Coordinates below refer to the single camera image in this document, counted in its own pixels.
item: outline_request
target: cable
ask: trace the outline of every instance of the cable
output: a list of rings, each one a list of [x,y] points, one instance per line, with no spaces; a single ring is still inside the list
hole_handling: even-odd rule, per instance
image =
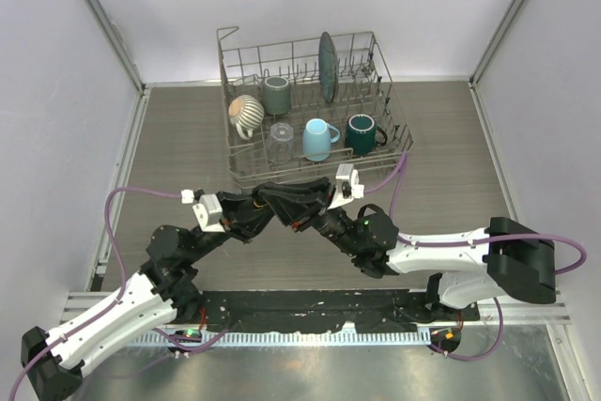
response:
[[[430,349],[440,353],[440,354],[444,354],[445,357],[449,357],[451,359],[454,359],[456,361],[462,361],[462,362],[475,362],[475,361],[480,361],[482,359],[485,359],[486,357],[490,356],[493,352],[495,352],[497,350],[497,348],[500,346],[501,344],[501,339],[503,337],[503,312],[501,309],[501,305],[499,304],[499,300],[497,300],[497,298],[493,298],[492,299],[495,304],[497,304],[497,312],[499,312],[499,333],[497,334],[497,339],[495,340],[495,343],[493,344],[493,346],[484,354],[481,354],[479,356],[462,356],[460,354],[454,354],[451,352],[446,352],[445,350],[443,350],[441,347],[437,347],[436,345],[430,345]]]
[[[406,159],[407,159],[407,152],[403,151],[403,153],[401,154],[401,158],[398,159],[398,163],[394,167],[393,171],[388,176],[386,176],[386,178],[384,178],[384,180],[379,182],[379,184],[376,185],[375,187],[366,188],[364,193],[365,194],[375,193],[375,192],[378,192],[379,190],[381,190],[382,188],[384,188],[385,185],[388,185],[388,183],[392,179],[394,179],[394,176],[396,176],[398,174],[398,172],[401,170],[401,168],[405,165]]]
[[[198,325],[198,333],[202,333],[203,326],[207,324],[207,308],[200,309],[200,324]]]
[[[165,332],[159,330],[159,329],[153,329],[154,332],[158,332],[161,335],[163,335]],[[189,355],[195,355],[195,354],[200,354],[202,352],[207,351],[210,347],[212,347],[215,343],[217,343],[226,333],[228,332],[227,329],[219,332],[217,335],[215,335],[213,338],[211,338],[209,341],[207,341],[204,345],[201,345],[199,347],[195,347],[194,351],[188,352]],[[200,341],[202,339],[196,339],[196,338],[187,338],[184,336],[179,336],[179,335],[169,335],[166,334],[168,337],[171,337],[173,339],[181,339],[181,340],[187,340],[187,341]],[[102,371],[100,370],[100,368],[97,368],[94,371],[94,374],[98,374],[101,378],[108,378],[108,379],[129,379],[129,378],[135,378],[137,376],[142,375],[143,373],[145,373],[146,371],[148,371],[151,368],[154,368],[155,366],[159,365],[160,363],[163,363],[169,359],[174,359],[176,358],[176,356],[174,356],[171,353],[167,353],[164,354],[162,356],[160,356],[159,358],[155,359],[154,361],[152,361],[151,363],[143,366],[142,368],[140,368],[139,370],[136,370],[132,373],[129,373],[128,375],[107,375],[105,373],[102,373]],[[77,391],[77,400],[83,400],[84,399],[84,395],[85,392],[87,391],[87,385],[89,384],[89,378],[86,378],[84,381],[84,384],[82,385],[82,387],[80,387],[80,389]]]
[[[396,202],[398,200],[398,195],[400,194],[401,185],[403,184],[403,180],[404,180],[404,176],[405,176],[405,168],[406,168],[405,163],[406,163],[407,158],[405,155],[404,155],[404,157],[405,158],[402,159],[403,161],[402,162],[399,161],[399,164],[397,164],[397,168],[395,168],[395,171],[397,173],[399,173],[399,177],[398,177],[398,180],[396,181],[396,186],[394,187],[393,199],[391,200],[391,206],[389,209],[389,216],[391,217],[391,219],[393,218],[394,208],[396,206]],[[386,180],[386,183],[388,183],[388,182],[390,182],[390,180],[392,180],[391,177],[390,178],[387,177],[387,179],[388,180]],[[377,185],[373,191],[379,190],[384,185],[385,185],[385,183]],[[558,241],[560,243],[567,244],[567,245],[572,246],[575,249],[577,249],[578,252],[580,253],[579,259],[575,263],[568,265],[567,267],[561,268],[559,270],[555,270],[555,274],[566,274],[569,271],[573,271],[573,270],[581,267],[582,265],[584,265],[584,262],[586,262],[586,259],[588,256],[584,247],[577,241],[574,241],[573,239],[567,239],[565,237],[560,237],[557,235],[550,235],[550,234],[502,235],[502,236],[497,236],[497,237],[489,237],[487,239],[475,239],[473,241],[473,243],[467,242],[467,241],[443,242],[443,243],[419,243],[419,242],[411,243],[409,240],[404,239],[400,234],[398,235],[398,240],[400,242],[402,242],[404,244],[408,244],[408,245],[419,245],[424,248],[427,248],[427,247],[450,248],[450,247],[456,247],[457,245],[471,246],[472,244],[478,245],[478,244],[486,244],[486,243],[503,242],[503,241],[515,240],[515,239],[545,239],[545,240],[551,240],[551,241]],[[480,356],[470,357],[470,356],[461,356],[461,355],[457,355],[457,354],[453,354],[453,353],[447,353],[447,352],[443,351],[440,347],[437,347],[436,345],[432,345],[430,348],[439,353],[444,354],[445,356],[450,357],[451,359],[455,359],[457,361],[463,361],[463,362],[480,361],[480,360],[490,356],[499,347],[499,345],[501,343],[502,335],[503,335],[503,313],[502,313],[501,305],[499,304],[499,300],[497,300],[497,298],[493,298],[493,301],[497,305],[497,311],[499,312],[499,333],[497,335],[497,339],[495,340],[495,343],[493,344],[492,348],[489,349],[487,352],[485,352],[484,354],[482,354]]]
[[[222,339],[222,337],[229,332],[229,329],[223,329],[222,331],[218,332],[217,335],[215,335],[213,338],[211,338],[210,340],[207,340],[206,343],[203,343],[202,345],[199,345],[197,347],[186,347],[186,346],[182,345],[172,335],[168,334],[165,331],[161,331],[160,329],[154,328],[153,331],[158,333],[159,335],[162,335],[164,338],[166,338],[169,342],[171,342],[173,345],[175,345],[182,351],[186,351],[186,352],[189,352],[191,355],[194,355],[194,354],[200,354],[202,352],[205,352],[207,349],[209,349],[214,344],[219,342]]]
[[[454,248],[456,246],[471,246],[471,245],[479,245],[479,244],[487,244],[487,243],[499,243],[504,241],[513,241],[517,239],[540,239],[540,240],[549,240],[549,241],[558,241],[559,243],[564,243],[569,246],[575,248],[579,253],[579,259],[567,267],[560,268],[559,270],[555,270],[555,274],[566,274],[567,272],[573,271],[576,268],[580,268],[586,262],[588,258],[588,254],[580,243],[573,239],[567,239],[566,237],[560,237],[559,235],[552,234],[509,234],[509,235],[498,235],[496,237],[488,237],[486,239],[475,239],[473,242],[467,241],[445,241],[440,243],[422,243],[416,242],[412,243],[408,239],[404,239],[399,235],[398,240],[410,246],[420,246],[423,248]]]
[[[463,314],[460,310],[457,310],[457,327],[460,331],[463,331]]]
[[[19,390],[19,386],[23,382],[23,379],[25,378],[27,373],[29,373],[29,371],[34,367],[34,365],[36,363],[38,363],[48,352],[52,351],[59,344],[65,343],[74,334],[76,334],[77,332],[86,328],[93,322],[95,322],[98,319],[105,316],[119,303],[119,301],[121,301],[121,298],[123,298],[123,295],[125,294],[125,290],[126,290],[126,284],[127,284],[127,273],[126,273],[126,269],[125,269],[125,263],[123,262],[123,256],[122,256],[121,252],[119,251],[119,248],[116,244],[115,234],[113,232],[113,227],[111,226],[111,218],[110,218],[111,205],[113,204],[113,199],[115,198],[115,196],[118,193],[123,193],[123,192],[153,194],[155,196],[166,197],[169,199],[180,199],[181,198],[181,194],[156,192],[153,190],[147,190],[144,188],[137,188],[137,187],[118,187],[109,193],[109,195],[106,198],[106,202],[104,203],[104,224],[106,227],[106,233],[109,237],[109,241],[111,242],[111,245],[113,246],[113,249],[115,250],[116,260],[117,260],[117,263],[119,264],[119,270],[121,273],[121,287],[119,288],[116,298],[109,305],[107,305],[104,309],[102,309],[100,312],[98,312],[97,314],[95,314],[94,316],[92,316],[91,318],[89,318],[87,321],[83,322],[79,326],[66,332],[61,338],[56,339],[50,345],[48,345],[42,351],[40,351],[38,354],[36,354],[36,356],[31,361],[29,361],[29,363],[23,368],[21,373],[19,373],[19,376],[17,376],[14,383],[12,384],[12,387],[10,388],[10,394],[8,395],[8,401],[15,401],[15,398],[17,396],[17,391]]]

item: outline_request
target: brown floor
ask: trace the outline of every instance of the brown floor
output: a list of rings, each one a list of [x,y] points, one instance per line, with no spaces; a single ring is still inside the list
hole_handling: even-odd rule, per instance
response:
[[[415,145],[396,209],[396,223],[414,234],[453,233],[507,215],[501,187],[465,82],[396,84]],[[177,193],[234,190],[228,174],[223,102],[218,87],[154,88],[131,169],[130,186]],[[366,186],[383,174],[362,177]],[[364,203],[388,208],[393,184]],[[194,226],[192,210],[172,200],[128,194],[116,238],[131,273],[146,261],[152,231],[161,224]],[[347,256],[308,230],[294,234],[273,220],[253,243],[229,240],[196,264],[200,289],[340,289],[423,287],[424,273],[370,279]],[[104,290],[119,285],[109,261]]]

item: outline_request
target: gray mug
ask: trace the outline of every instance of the gray mug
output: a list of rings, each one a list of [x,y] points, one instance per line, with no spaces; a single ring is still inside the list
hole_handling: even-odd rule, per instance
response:
[[[285,115],[292,107],[292,85],[284,77],[274,75],[263,79],[261,103],[268,115]]]

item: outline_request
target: robotic arm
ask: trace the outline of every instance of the robotic arm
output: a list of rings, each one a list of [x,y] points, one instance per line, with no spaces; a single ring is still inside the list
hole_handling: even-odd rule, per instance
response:
[[[201,307],[192,264],[229,239],[245,243],[276,216],[295,232],[313,227],[362,273],[375,278],[416,270],[430,277],[426,306],[460,310],[473,302],[508,294],[520,301],[555,301],[554,247],[543,240],[474,244],[477,239],[532,232],[511,220],[493,218],[487,228],[440,236],[399,235],[378,206],[365,205],[358,218],[342,208],[363,198],[352,164],[341,164],[335,182],[323,177],[297,185],[266,183],[250,194],[182,192],[193,204],[198,226],[164,225],[146,248],[148,261],[127,282],[124,296],[106,315],[48,352],[28,376],[42,401],[66,399],[104,360],[148,330],[170,322],[189,322]],[[444,249],[427,244],[467,243]],[[23,336],[22,364],[48,344],[86,323],[117,297],[118,290],[69,323],[49,331],[35,327]]]

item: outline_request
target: gray floor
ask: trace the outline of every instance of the gray floor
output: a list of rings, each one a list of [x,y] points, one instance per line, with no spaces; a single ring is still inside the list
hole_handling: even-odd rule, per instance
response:
[[[415,145],[396,211],[402,231],[451,233],[487,225],[507,215],[501,188],[474,109],[468,84],[396,84]],[[177,193],[235,189],[227,172],[223,102],[218,87],[155,88],[131,169],[130,186]],[[383,174],[362,181],[375,184]],[[363,203],[388,207],[393,184]],[[146,261],[152,231],[161,224],[193,226],[189,207],[143,194],[127,194],[117,229],[129,272]],[[422,287],[424,274],[374,280],[313,230],[294,234],[277,220],[252,244],[229,240],[197,264],[201,289],[338,289]],[[119,285],[113,259],[103,289]]]
[[[482,353],[496,333],[496,326],[466,328],[461,352]],[[122,349],[85,381],[75,400],[569,399],[544,326],[506,328],[503,346],[480,362],[451,361],[426,347],[215,348],[140,373],[165,352]]]

